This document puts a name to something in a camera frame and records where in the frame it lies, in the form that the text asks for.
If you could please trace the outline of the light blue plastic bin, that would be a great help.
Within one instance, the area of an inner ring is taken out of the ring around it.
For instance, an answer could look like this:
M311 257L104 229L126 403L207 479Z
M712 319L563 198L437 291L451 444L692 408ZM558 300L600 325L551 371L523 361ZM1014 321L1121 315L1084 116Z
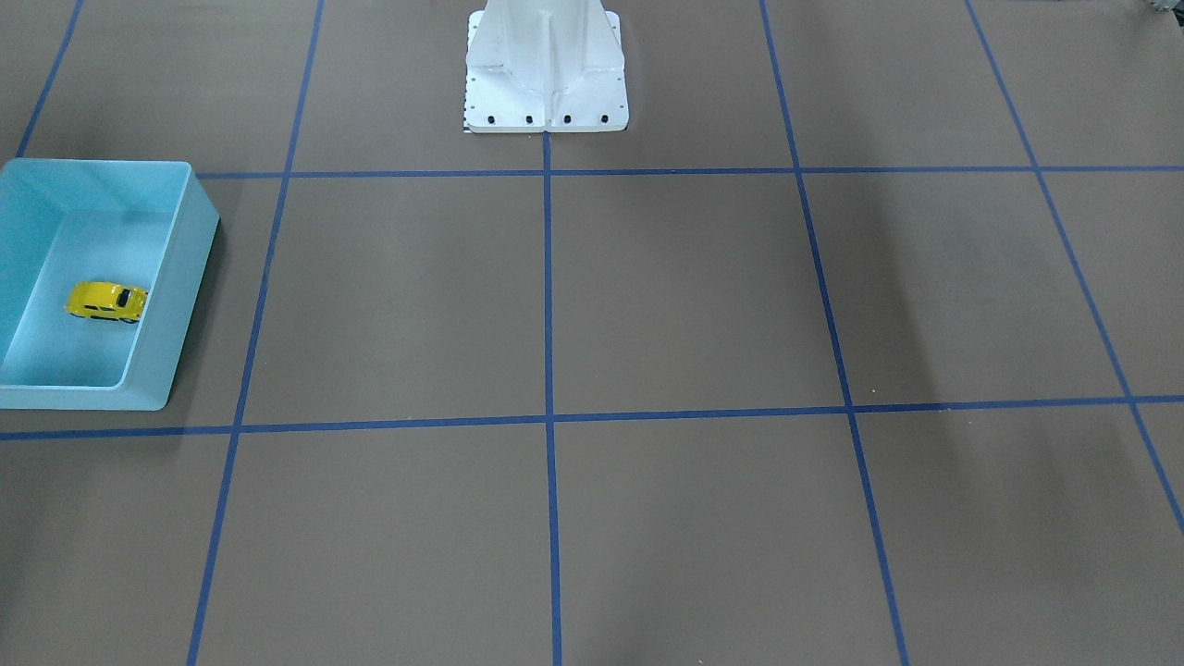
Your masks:
M4 408L165 408L219 220L193 167L18 156L1 204ZM84 281L142 288L141 321L67 314Z

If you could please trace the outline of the yellow beetle toy car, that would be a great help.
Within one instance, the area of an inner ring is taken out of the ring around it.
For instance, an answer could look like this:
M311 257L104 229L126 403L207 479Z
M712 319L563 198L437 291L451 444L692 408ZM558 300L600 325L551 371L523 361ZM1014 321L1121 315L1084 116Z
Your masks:
M67 315L78 319L140 324L149 292L136 286L107 281L78 282L64 305Z

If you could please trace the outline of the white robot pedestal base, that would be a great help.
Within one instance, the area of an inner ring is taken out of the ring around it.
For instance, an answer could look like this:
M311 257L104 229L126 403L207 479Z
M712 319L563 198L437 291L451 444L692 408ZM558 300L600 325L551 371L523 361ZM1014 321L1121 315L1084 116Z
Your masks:
M626 130L622 23L600 1L487 1L466 47L466 132Z

